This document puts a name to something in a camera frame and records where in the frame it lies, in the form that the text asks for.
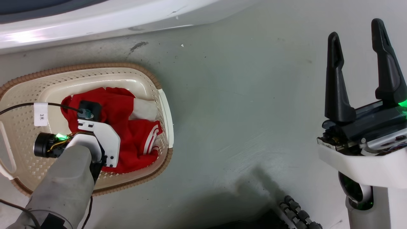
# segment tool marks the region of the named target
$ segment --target green light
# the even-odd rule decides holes
[[[57,134],[56,137],[57,137],[59,140],[63,140],[63,141],[66,140],[66,139],[68,139],[68,136],[63,135],[63,134]]]
[[[404,101],[404,102],[399,103],[399,105],[402,106],[402,107],[407,107],[407,100]]]

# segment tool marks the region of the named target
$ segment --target plastic laundry basket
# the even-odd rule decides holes
[[[123,190],[161,174],[167,167],[173,147],[173,125],[167,99],[156,77],[137,64],[100,63],[54,68],[13,79],[0,88],[0,110],[27,102],[61,103],[69,95],[99,87],[120,87],[137,98],[155,101],[163,133],[158,159],[150,166],[126,173],[101,172],[94,196]],[[68,122],[59,107],[48,107],[48,125],[36,127],[33,108],[21,107],[0,116],[0,129],[12,165],[9,170],[0,160],[0,172],[25,195],[38,186],[55,159],[35,157],[33,144],[40,132],[68,134]]]

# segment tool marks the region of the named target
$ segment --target black cable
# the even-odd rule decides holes
[[[0,111],[0,115],[4,114],[7,111],[10,111],[12,109],[16,109],[16,108],[23,107],[23,106],[32,106],[32,105],[34,105],[34,103],[22,103],[22,104],[18,104],[18,105],[15,105],[15,106],[11,106],[11,107],[9,107],[7,109],[4,109],[4,110]],[[80,114],[83,113],[81,110],[78,110],[78,109],[70,107],[70,106],[62,105],[62,104],[59,104],[59,103],[48,103],[48,105],[58,106],[58,107],[66,108],[66,109],[71,109],[71,110],[74,110],[76,112],[79,112]]]
[[[89,220],[89,217],[90,217],[90,212],[92,211],[92,203],[93,203],[93,197],[92,197],[92,196],[90,196],[89,211],[88,211],[88,215],[86,216],[85,221],[83,222],[82,229],[84,229],[84,228],[85,228],[85,225],[86,225],[86,223],[87,223],[87,222],[88,222],[88,220]]]
[[[37,218],[36,218],[29,210],[27,210],[27,209],[25,209],[25,208],[23,208],[23,207],[21,207],[21,206],[18,206],[18,205],[9,203],[9,202],[7,202],[7,201],[5,201],[5,200],[2,200],[2,199],[0,199],[0,203],[3,203],[3,204],[8,205],[8,206],[10,206],[10,207],[14,207],[14,208],[20,209],[21,211],[27,213],[27,214],[31,217],[31,219],[34,221],[35,228],[36,228],[36,229],[41,229],[41,226],[39,225],[39,222],[38,222]]]

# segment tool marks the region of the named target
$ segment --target white stripe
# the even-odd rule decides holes
[[[146,142],[144,143],[144,151],[143,155],[150,154],[149,150],[151,150],[150,146],[154,142],[155,138],[157,137],[158,133],[158,125],[155,125],[153,129],[150,131],[149,136],[147,137]]]

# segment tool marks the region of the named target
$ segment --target red clothing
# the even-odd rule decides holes
[[[120,137],[119,160],[116,168],[103,167],[102,171],[128,173],[151,165],[158,157],[152,146],[155,136],[162,133],[159,121],[129,120],[133,112],[134,95],[124,88],[97,88],[68,96],[63,105],[78,108],[81,100],[97,102],[102,106],[100,122],[107,123]],[[72,133],[78,129],[77,112],[61,108]]]

